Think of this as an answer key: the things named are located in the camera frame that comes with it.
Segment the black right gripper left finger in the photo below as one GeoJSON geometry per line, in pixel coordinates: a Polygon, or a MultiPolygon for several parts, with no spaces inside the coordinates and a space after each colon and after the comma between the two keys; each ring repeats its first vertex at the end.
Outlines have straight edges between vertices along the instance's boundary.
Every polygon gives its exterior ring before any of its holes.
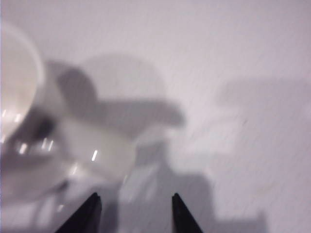
{"type": "Polygon", "coordinates": [[[97,233],[102,213],[101,198],[97,193],[87,200],[69,217],[56,233],[97,233]]]}

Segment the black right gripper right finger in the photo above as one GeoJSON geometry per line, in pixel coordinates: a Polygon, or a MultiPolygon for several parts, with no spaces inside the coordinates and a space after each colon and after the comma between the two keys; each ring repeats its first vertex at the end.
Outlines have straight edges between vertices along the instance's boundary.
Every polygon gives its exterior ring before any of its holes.
{"type": "Polygon", "coordinates": [[[172,213],[175,233],[203,233],[178,193],[172,196],[172,213]]]}

